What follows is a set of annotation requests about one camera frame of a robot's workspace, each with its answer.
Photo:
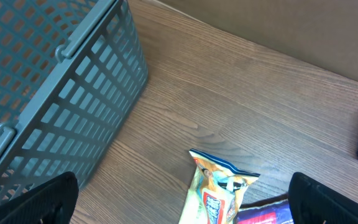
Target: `blue-gray basket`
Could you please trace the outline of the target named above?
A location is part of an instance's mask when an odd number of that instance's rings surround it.
[[[0,204],[84,186],[146,80],[126,0],[0,0]]]

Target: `wooden surface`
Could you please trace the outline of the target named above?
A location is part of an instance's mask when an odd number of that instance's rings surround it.
[[[244,203],[284,194],[292,173],[358,202],[358,83],[130,1],[149,82],[73,223],[177,223],[192,147],[260,172]]]
[[[159,1],[219,29],[358,81],[358,0]]]

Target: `laundry basket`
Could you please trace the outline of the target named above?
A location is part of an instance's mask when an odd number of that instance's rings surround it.
[[[0,204],[83,187],[147,80],[126,0],[0,0]]]

